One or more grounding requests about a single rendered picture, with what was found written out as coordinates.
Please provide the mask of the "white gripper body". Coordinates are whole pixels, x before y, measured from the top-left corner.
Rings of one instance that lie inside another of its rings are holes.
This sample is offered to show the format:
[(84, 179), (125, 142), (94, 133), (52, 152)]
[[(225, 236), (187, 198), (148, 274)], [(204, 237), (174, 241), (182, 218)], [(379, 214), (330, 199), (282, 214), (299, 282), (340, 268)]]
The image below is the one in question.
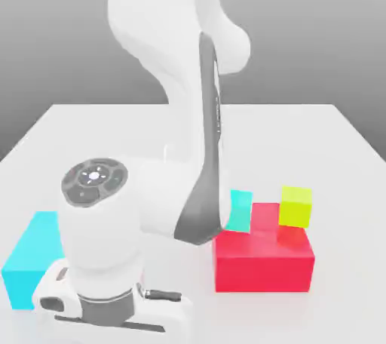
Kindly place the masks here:
[(169, 300), (137, 299), (135, 315), (119, 327), (54, 319), (55, 343), (192, 343), (191, 305)]

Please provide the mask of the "small cyan cube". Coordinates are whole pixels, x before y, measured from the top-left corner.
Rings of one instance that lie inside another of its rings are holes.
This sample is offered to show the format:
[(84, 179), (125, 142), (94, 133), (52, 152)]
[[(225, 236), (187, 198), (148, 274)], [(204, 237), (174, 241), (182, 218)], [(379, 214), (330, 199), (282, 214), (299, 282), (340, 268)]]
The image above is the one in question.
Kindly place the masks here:
[(253, 193), (231, 190), (231, 213), (225, 230), (250, 233)]

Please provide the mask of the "small yellow-green cube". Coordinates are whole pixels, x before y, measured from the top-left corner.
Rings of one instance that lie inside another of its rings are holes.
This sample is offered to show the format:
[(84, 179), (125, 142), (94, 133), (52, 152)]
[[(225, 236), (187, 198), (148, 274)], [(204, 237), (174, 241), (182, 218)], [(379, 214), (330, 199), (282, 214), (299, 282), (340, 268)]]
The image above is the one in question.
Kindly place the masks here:
[(278, 220), (280, 226), (308, 228), (311, 210), (311, 189), (294, 186), (282, 187)]

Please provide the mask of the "large red box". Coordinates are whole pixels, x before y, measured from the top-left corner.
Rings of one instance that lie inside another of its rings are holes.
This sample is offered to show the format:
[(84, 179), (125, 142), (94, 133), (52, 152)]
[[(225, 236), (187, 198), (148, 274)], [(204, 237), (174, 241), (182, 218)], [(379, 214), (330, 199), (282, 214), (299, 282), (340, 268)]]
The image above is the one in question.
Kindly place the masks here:
[(249, 233), (224, 231), (213, 241), (218, 293), (307, 292), (315, 255), (304, 229), (278, 224), (278, 203), (254, 203)]

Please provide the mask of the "large cyan box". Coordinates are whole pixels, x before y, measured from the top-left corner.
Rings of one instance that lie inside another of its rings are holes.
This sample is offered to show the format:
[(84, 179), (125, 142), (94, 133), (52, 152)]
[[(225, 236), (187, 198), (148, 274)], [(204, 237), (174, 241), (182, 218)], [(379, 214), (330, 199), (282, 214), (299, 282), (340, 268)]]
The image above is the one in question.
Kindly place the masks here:
[(11, 308), (34, 309), (32, 295), (39, 281), (50, 265), (63, 257), (57, 213), (35, 213), (2, 267)]

